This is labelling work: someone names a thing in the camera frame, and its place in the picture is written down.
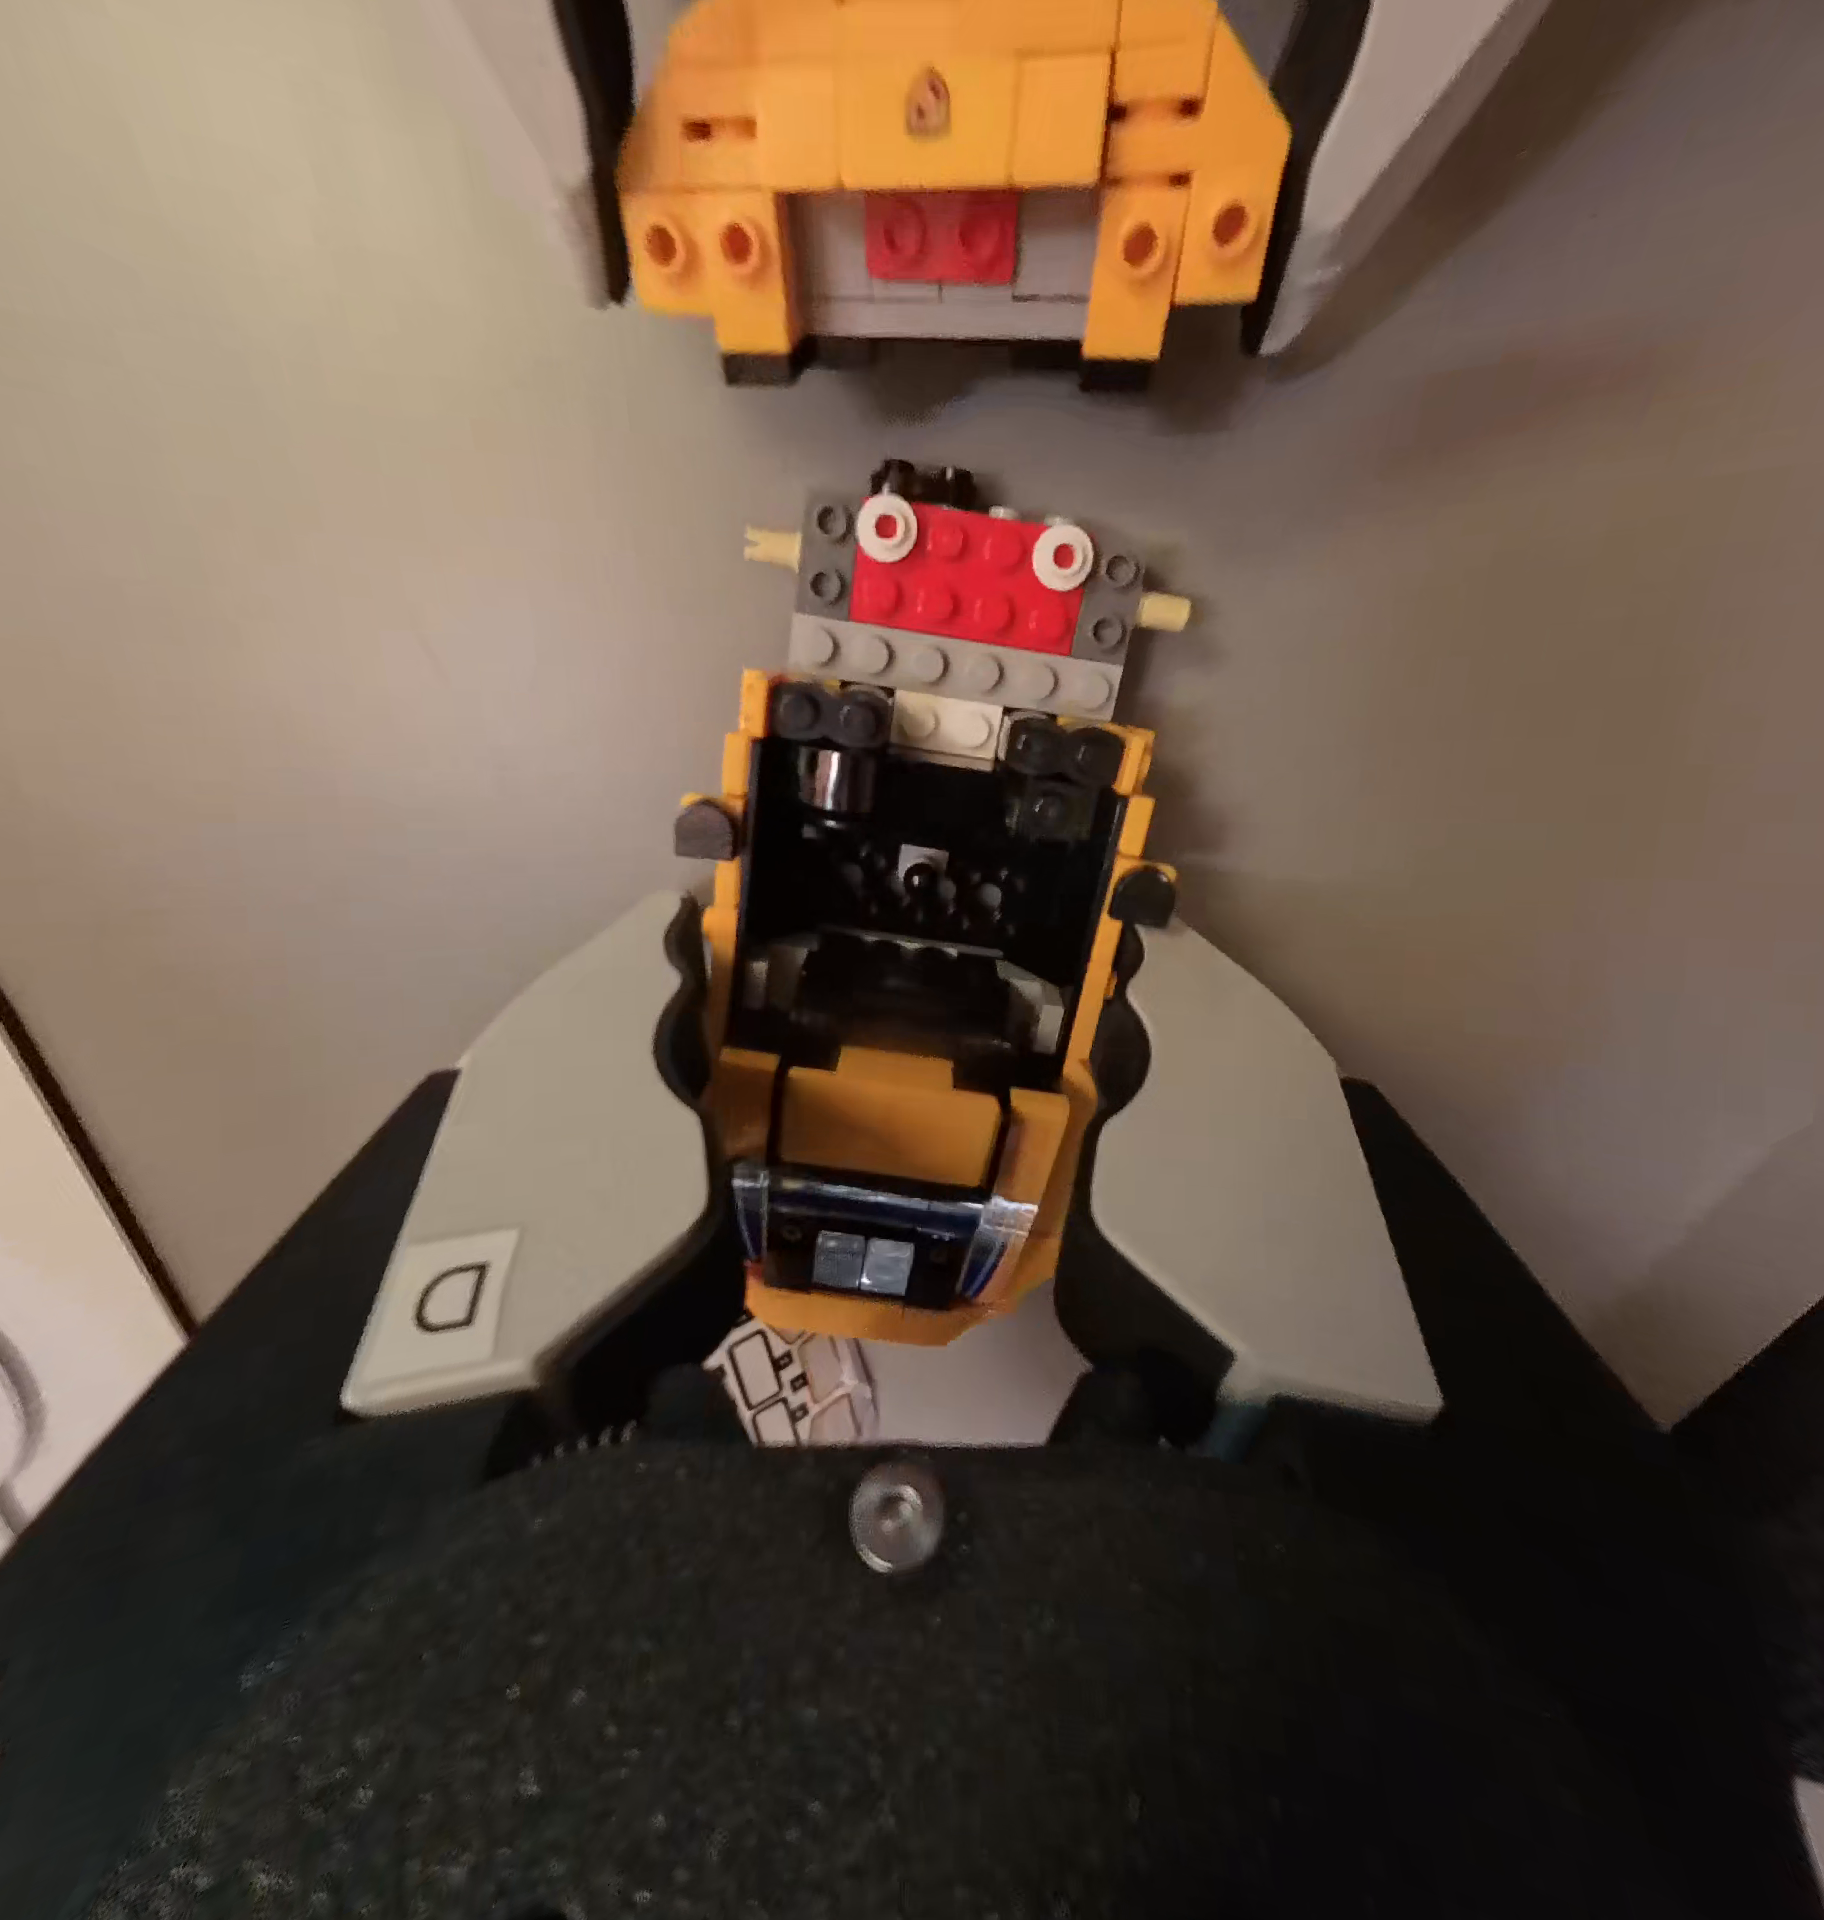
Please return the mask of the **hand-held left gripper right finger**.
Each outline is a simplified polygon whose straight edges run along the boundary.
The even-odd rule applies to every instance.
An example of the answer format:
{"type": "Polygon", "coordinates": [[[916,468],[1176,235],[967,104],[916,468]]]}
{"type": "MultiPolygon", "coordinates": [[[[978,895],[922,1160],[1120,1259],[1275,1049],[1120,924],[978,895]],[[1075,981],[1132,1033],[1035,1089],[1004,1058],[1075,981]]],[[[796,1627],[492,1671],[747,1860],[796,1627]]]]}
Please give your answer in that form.
{"type": "Polygon", "coordinates": [[[1445,1395],[1332,1055],[1200,933],[1127,927],[1092,1047],[1062,1329],[1151,1429],[1232,1453],[1279,1401],[1426,1425],[1445,1395]]]}

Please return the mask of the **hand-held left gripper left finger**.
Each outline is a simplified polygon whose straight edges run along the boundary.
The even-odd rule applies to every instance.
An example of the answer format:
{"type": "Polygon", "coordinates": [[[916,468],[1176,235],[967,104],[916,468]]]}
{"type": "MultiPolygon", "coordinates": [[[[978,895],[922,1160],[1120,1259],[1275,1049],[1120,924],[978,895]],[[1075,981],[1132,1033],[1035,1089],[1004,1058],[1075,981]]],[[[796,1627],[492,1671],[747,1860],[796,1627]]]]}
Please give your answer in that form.
{"type": "Polygon", "coordinates": [[[703,1122],[671,1024],[706,988],[700,906],[651,894],[470,1044],[344,1380],[360,1418],[552,1395],[696,1237],[703,1122]]]}

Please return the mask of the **white booklet stand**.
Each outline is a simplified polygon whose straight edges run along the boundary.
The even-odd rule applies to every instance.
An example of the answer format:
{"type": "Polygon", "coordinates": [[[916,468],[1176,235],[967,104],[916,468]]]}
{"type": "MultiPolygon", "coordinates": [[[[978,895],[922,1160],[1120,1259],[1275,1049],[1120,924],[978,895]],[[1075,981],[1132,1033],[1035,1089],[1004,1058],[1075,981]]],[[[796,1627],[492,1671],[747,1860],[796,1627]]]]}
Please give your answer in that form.
{"type": "Polygon", "coordinates": [[[184,1341],[151,1246],[0,993],[0,1559],[184,1341]]]}

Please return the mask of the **yellow lego car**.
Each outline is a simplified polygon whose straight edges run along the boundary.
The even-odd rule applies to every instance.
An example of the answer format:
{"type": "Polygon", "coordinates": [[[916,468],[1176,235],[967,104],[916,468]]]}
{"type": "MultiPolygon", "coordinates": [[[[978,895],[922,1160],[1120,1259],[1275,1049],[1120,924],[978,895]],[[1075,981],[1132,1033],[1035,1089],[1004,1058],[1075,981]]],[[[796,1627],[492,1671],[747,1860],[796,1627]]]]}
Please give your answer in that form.
{"type": "Polygon", "coordinates": [[[1189,604],[1087,523],[888,459],[748,529],[796,600],[743,676],[708,861],[708,1122],[748,1310],[941,1345],[1053,1280],[1097,1027],[1176,888],[1145,855],[1132,640],[1189,604]]]}

